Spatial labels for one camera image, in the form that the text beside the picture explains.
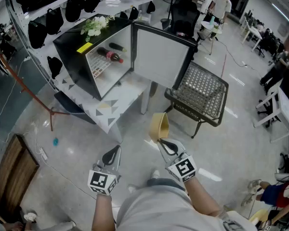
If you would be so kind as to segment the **dark cola bottle red label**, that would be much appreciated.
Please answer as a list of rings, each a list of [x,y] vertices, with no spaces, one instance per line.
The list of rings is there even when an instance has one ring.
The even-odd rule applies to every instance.
[[[97,49],[97,53],[107,59],[109,59],[112,62],[119,62],[119,63],[123,63],[123,59],[120,58],[120,56],[110,50],[105,49],[104,47],[100,47]]]

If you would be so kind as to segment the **row of black bags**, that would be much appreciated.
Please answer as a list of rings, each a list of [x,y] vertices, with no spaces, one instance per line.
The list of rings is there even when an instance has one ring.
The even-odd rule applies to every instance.
[[[97,13],[106,16],[152,12],[153,0],[5,0],[10,19],[22,44],[46,81],[60,70],[48,59],[58,57],[53,41]]]

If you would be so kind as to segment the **orange metal coat stand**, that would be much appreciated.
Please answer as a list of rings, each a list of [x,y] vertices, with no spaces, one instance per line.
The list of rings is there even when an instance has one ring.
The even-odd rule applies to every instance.
[[[51,131],[53,131],[53,116],[55,114],[58,115],[69,115],[69,113],[66,112],[58,112],[54,111],[53,109],[46,106],[28,87],[23,83],[21,78],[18,76],[18,74],[9,66],[8,62],[3,58],[3,55],[0,54],[0,60],[3,62],[4,67],[11,73],[12,77],[15,79],[16,83],[18,83],[22,87],[22,91],[27,92],[35,101],[37,101],[50,115],[50,126]]]

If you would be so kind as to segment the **black mini fridge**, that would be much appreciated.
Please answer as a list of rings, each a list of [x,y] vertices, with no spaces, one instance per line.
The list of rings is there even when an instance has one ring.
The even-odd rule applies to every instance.
[[[99,100],[128,73],[144,77],[167,88],[180,84],[194,55],[196,44],[145,23],[116,17],[101,34],[85,41],[82,22],[54,40],[55,48],[73,82]],[[109,47],[124,47],[127,52]],[[112,64],[96,79],[93,78],[86,54],[104,47],[117,53],[123,63]]]

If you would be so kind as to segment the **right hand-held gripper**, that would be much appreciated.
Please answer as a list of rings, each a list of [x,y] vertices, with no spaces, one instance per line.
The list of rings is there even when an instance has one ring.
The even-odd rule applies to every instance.
[[[197,167],[191,155],[175,139],[162,138],[157,141],[158,148],[166,163],[166,170],[179,182],[186,182],[196,175]]]

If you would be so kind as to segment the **white table with triangle-pattern cloth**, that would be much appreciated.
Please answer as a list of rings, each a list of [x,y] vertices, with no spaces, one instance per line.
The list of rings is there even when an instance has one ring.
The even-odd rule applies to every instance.
[[[78,87],[66,71],[60,73],[54,85],[79,106],[105,133],[122,143],[122,135],[117,121],[141,96],[141,114],[145,114],[149,104],[152,81],[134,72],[128,72],[101,100]]]

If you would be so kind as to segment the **black mesh office chair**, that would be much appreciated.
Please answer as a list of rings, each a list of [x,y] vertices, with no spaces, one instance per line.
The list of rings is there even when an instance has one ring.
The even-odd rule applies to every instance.
[[[176,0],[171,7],[171,23],[167,31],[184,34],[185,38],[190,39],[194,36],[199,16],[200,11],[192,0]]]

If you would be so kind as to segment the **white desk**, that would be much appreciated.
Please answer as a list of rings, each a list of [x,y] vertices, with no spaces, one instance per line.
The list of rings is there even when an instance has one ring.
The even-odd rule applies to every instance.
[[[265,118],[262,120],[254,123],[254,127],[259,127],[260,125],[264,124],[265,122],[275,118],[276,116],[281,120],[281,122],[286,126],[289,126],[289,98],[286,96],[286,94],[283,92],[283,90],[278,87],[278,89],[267,96],[263,101],[258,103],[255,108],[258,109],[262,106],[264,106],[266,103],[269,101],[272,101],[272,113],[267,115]],[[270,142],[274,143],[276,141],[279,141],[285,137],[289,136],[289,130],[286,132],[286,134],[275,138],[271,139]]]
[[[263,39],[260,32],[253,26],[249,26],[249,23],[247,21],[247,19],[244,17],[244,20],[242,22],[241,25],[241,35],[243,34],[244,31],[246,31],[246,34],[241,42],[241,44],[244,44],[244,42],[246,41],[247,37],[249,36],[249,34],[252,34],[252,37],[256,37],[257,41],[255,43],[255,45],[253,46],[253,48],[251,49],[251,52],[253,52],[259,45],[260,41]]]

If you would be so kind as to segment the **white shelving unit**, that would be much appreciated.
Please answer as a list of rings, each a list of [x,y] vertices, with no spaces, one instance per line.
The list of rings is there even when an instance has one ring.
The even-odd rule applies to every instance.
[[[53,44],[53,41],[57,37],[97,13],[106,16],[117,15],[120,12],[131,10],[133,7],[139,9],[141,5],[148,5],[152,0],[102,0],[92,13],[81,10],[79,19],[74,22],[67,21],[65,17],[65,9],[68,1],[69,0],[56,0],[35,11],[25,13],[23,12],[21,4],[17,3],[16,0],[5,0],[9,17],[23,46],[55,92],[58,92],[59,90],[54,85],[52,73],[48,66],[47,56],[59,57]],[[40,23],[46,28],[50,27],[51,32],[54,32],[55,29],[57,30],[54,34],[48,34],[45,37],[44,43],[40,48],[35,49],[31,46],[28,34],[28,26],[31,21]]]

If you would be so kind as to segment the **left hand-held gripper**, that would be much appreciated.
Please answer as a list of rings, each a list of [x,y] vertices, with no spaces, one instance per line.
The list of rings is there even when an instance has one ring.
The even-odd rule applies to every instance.
[[[121,146],[116,145],[102,156],[102,162],[93,164],[87,183],[91,191],[107,196],[111,194],[121,178],[118,172],[120,160]]]

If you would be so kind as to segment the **dark lattice metal chair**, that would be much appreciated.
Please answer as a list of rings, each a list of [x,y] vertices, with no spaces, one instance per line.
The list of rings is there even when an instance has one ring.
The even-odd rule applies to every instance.
[[[229,84],[209,70],[191,62],[177,89],[165,90],[171,104],[166,113],[175,109],[197,122],[193,139],[203,123],[217,127],[222,123]]]

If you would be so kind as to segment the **person's dark trousers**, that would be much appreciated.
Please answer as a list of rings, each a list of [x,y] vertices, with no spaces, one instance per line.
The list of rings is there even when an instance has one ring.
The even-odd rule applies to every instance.
[[[177,189],[180,189],[185,192],[185,188],[180,186],[178,183],[176,183],[174,180],[168,179],[168,178],[151,178],[146,182],[147,187],[151,186],[170,186]]]

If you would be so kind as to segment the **person's right forearm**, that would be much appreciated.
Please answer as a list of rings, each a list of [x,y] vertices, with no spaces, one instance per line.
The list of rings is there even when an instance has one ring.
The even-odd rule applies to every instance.
[[[212,217],[221,214],[222,209],[218,203],[208,194],[196,177],[185,181],[184,185],[197,212]]]

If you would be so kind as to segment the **brown wooden platform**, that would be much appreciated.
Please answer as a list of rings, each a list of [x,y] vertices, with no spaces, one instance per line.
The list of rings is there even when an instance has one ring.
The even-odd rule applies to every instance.
[[[13,215],[19,209],[38,168],[22,136],[14,134],[0,162],[0,211]]]

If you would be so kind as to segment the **white artificial flower bouquet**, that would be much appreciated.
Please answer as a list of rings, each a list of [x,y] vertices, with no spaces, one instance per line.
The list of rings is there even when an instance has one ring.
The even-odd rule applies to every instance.
[[[85,34],[85,41],[89,42],[91,37],[100,35],[101,31],[105,28],[108,28],[109,23],[114,20],[114,16],[100,16],[94,17],[93,19],[88,19],[86,20],[85,25],[82,27],[80,34]]]

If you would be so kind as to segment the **dark blue padded chair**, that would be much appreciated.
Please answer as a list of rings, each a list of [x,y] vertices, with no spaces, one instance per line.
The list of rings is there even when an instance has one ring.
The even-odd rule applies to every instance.
[[[88,123],[96,125],[96,123],[80,108],[75,104],[68,96],[66,96],[62,91],[54,94],[55,99],[61,104],[61,106],[71,115],[82,119]]]

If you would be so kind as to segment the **white plastic box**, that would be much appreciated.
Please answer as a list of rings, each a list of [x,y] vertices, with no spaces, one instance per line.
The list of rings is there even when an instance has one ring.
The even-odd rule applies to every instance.
[[[149,136],[154,143],[169,135],[169,120],[167,113],[154,113],[149,128]]]

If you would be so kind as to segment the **round white side table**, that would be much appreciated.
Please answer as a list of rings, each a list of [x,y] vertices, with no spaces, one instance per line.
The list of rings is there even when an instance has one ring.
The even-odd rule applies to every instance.
[[[214,33],[215,35],[218,35],[218,34],[222,34],[222,29],[219,27],[219,30],[217,32],[213,32],[212,31],[212,28],[214,25],[217,25],[217,23],[214,23],[213,25],[210,25],[209,22],[206,22],[206,21],[202,21],[201,22],[201,25],[207,30],[209,31],[209,33],[207,35],[204,34],[204,32],[200,32],[198,33],[198,37],[200,39],[200,45],[203,44],[203,42],[206,40],[206,39],[209,39],[211,34]]]

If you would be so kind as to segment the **person's white shirt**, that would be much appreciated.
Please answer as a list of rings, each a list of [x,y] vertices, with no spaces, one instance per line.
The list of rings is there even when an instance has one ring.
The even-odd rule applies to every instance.
[[[117,231],[225,231],[224,220],[238,222],[246,231],[257,231],[235,211],[217,217],[197,212],[188,195],[170,186],[141,188],[127,198],[118,212]]]

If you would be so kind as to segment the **person's left forearm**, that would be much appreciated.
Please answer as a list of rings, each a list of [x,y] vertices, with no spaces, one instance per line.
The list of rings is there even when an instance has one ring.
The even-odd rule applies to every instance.
[[[115,231],[111,196],[97,194],[92,231]]]

